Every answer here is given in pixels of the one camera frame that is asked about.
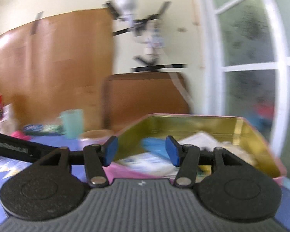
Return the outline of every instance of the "wall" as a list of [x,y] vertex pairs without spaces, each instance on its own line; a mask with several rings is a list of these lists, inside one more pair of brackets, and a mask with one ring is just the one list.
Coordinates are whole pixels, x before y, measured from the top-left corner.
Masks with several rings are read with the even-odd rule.
[[[100,8],[107,0],[0,0],[0,34],[30,21],[44,11],[43,17],[83,9]],[[137,18],[144,18],[158,11],[165,0],[138,0]],[[201,65],[197,6],[193,0],[170,0],[172,5],[163,17],[162,34],[165,37],[165,53],[161,63],[187,63],[183,69],[189,90],[195,102],[194,112],[200,113],[202,102],[203,67]],[[125,27],[114,23],[114,30]],[[131,34],[116,36],[114,73],[127,73],[139,66],[133,56],[143,53],[143,45],[136,43]]]

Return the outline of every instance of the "white door frame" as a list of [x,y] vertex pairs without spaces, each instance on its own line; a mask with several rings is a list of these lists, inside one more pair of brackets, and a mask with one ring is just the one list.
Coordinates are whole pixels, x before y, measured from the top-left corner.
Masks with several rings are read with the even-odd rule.
[[230,0],[219,8],[215,8],[214,0],[199,0],[203,30],[203,57],[206,69],[203,113],[207,115],[225,115],[225,72],[274,69],[276,71],[275,114],[270,147],[276,156],[280,156],[285,143],[290,115],[290,58],[285,30],[276,1],[263,0],[271,32],[275,61],[224,66],[219,15],[243,1],[245,0]]

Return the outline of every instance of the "black circular disc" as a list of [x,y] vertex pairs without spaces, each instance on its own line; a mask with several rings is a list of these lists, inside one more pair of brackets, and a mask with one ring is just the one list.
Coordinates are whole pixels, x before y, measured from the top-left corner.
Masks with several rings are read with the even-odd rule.
[[195,186],[202,204],[212,213],[237,222],[273,217],[281,201],[280,187],[249,166],[226,166]]
[[80,205],[84,195],[84,184],[75,176],[38,167],[38,173],[24,170],[8,180],[0,190],[0,201],[14,217],[43,221],[69,213]]

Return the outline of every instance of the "gray ribbed plate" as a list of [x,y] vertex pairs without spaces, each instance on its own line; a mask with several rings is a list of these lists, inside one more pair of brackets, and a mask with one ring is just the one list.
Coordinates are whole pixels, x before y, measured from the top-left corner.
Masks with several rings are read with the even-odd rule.
[[92,189],[85,201],[60,218],[44,222],[7,219],[0,232],[283,232],[273,219],[236,223],[211,214],[192,190],[173,187],[169,180],[116,179]]

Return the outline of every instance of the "mint green cup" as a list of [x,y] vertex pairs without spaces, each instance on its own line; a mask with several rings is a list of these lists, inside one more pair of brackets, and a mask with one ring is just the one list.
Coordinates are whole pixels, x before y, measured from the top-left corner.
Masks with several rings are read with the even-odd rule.
[[67,110],[60,114],[64,135],[67,139],[78,138],[84,132],[83,110]]

